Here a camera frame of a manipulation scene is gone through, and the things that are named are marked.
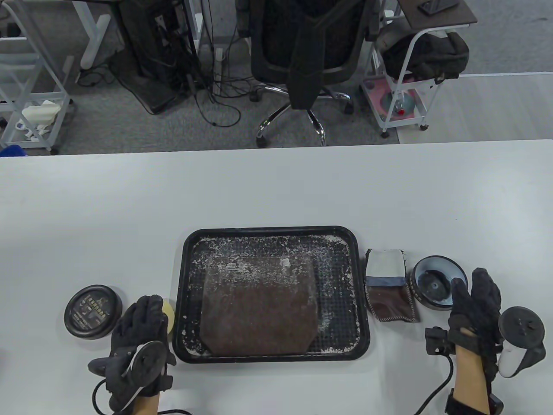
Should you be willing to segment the person's right hand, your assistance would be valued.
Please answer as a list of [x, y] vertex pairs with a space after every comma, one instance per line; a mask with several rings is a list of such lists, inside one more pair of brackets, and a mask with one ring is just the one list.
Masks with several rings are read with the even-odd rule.
[[499, 330], [501, 295], [498, 286], [485, 268], [472, 271], [472, 288], [463, 282], [452, 281], [453, 305], [448, 319], [449, 329], [427, 329], [433, 334], [427, 350], [430, 354], [448, 356], [455, 348], [464, 347], [482, 359], [488, 387], [495, 380], [498, 354], [503, 350], [503, 338]]

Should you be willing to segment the person's left hand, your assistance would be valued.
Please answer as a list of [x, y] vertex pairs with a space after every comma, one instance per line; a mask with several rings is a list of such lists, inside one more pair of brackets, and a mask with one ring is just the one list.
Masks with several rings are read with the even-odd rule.
[[102, 377], [109, 392], [109, 408], [116, 415], [132, 413], [138, 398], [152, 398], [169, 390], [168, 366], [176, 357], [168, 345], [168, 316], [158, 295], [142, 296], [118, 320], [107, 357], [95, 358], [88, 370]]

